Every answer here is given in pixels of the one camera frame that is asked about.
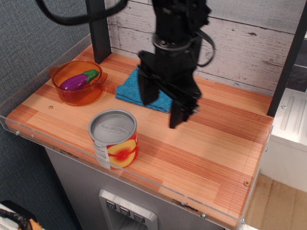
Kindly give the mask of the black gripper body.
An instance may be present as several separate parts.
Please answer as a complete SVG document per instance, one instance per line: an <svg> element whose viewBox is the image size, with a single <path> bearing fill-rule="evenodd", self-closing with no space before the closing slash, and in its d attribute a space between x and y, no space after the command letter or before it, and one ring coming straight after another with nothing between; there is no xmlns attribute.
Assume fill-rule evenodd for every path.
<svg viewBox="0 0 307 230"><path fill-rule="evenodd" d="M138 74L151 79L173 101L191 110L197 108L201 91L193 78L198 64L201 41L196 40L183 46L169 44L168 47L154 43L155 52L140 51Z"/></svg>

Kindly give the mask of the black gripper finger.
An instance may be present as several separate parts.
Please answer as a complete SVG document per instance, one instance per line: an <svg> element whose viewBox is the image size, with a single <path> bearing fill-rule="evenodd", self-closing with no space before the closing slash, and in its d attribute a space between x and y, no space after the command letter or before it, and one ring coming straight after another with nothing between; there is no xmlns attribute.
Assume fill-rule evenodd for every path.
<svg viewBox="0 0 307 230"><path fill-rule="evenodd" d="M191 115L191 110L184 107L178 101L172 102L169 127L174 129L182 122L186 122Z"/></svg>
<svg viewBox="0 0 307 230"><path fill-rule="evenodd" d="M138 84L141 101L144 105L149 105L158 99L159 88L151 79L146 78L144 75L138 74Z"/></svg>

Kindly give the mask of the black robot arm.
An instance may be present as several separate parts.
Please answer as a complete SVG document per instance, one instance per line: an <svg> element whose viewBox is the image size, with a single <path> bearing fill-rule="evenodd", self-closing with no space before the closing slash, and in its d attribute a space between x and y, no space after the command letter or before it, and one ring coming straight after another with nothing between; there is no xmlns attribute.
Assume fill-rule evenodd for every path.
<svg viewBox="0 0 307 230"><path fill-rule="evenodd" d="M211 10L204 0L154 0L156 28L153 36L155 52L139 52L138 83L141 100L148 105L164 92L173 102L170 128L186 122L198 111L201 91L193 78L203 40L212 46L214 41L201 30L209 23Z"/></svg>

